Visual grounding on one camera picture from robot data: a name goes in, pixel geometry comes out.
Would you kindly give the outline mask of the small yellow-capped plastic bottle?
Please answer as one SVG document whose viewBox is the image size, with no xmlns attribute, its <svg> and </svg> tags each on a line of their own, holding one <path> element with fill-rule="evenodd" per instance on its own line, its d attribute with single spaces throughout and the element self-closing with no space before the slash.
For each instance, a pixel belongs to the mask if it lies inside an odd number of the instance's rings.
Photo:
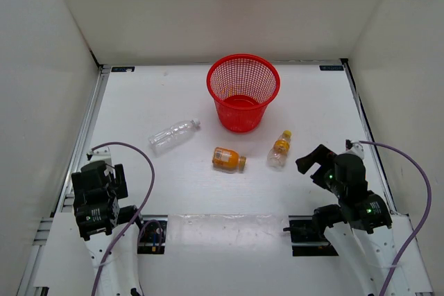
<svg viewBox="0 0 444 296">
<path fill-rule="evenodd" d="M 292 133 L 285 130 L 275 141 L 267 156 L 267 164 L 271 168 L 283 168 L 286 164 Z"/>
</svg>

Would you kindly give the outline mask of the orange juice plastic bottle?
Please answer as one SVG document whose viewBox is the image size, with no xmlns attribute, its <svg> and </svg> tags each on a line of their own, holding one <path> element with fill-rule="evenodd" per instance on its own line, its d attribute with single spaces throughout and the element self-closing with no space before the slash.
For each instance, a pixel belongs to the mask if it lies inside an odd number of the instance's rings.
<svg viewBox="0 0 444 296">
<path fill-rule="evenodd" d="M 239 155 L 233 150 L 216 147 L 214 149 L 212 164 L 215 168 L 242 172 L 245 169 L 246 160 L 246 157 Z"/>
</svg>

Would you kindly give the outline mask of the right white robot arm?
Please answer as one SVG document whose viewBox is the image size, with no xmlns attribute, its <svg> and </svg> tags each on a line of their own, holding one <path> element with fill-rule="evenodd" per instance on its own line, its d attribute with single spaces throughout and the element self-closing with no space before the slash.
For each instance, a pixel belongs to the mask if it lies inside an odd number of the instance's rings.
<svg viewBox="0 0 444 296">
<path fill-rule="evenodd" d="M 313 183 L 338 202 L 315 209 L 305 223 L 292 220 L 285 231 L 297 241 L 313 236 L 327 241 L 348 264 L 361 295 L 411 295 L 404 271 L 393 262 L 397 252 L 389 208 L 368 188 L 362 145 L 347 141 L 340 154 L 319 145 L 296 160 L 302 174 L 314 164 L 319 167 L 310 177 Z"/>
</svg>

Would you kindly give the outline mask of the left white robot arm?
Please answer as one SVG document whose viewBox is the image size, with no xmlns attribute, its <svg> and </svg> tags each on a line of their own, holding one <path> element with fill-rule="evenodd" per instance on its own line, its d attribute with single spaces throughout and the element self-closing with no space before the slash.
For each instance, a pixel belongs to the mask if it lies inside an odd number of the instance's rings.
<svg viewBox="0 0 444 296">
<path fill-rule="evenodd" d="M 137 240 L 146 228 L 128 197 L 121 164 L 103 160 L 86 164 L 71 175 L 74 217 L 93 269 L 93 295 L 142 295 L 137 268 Z"/>
</svg>

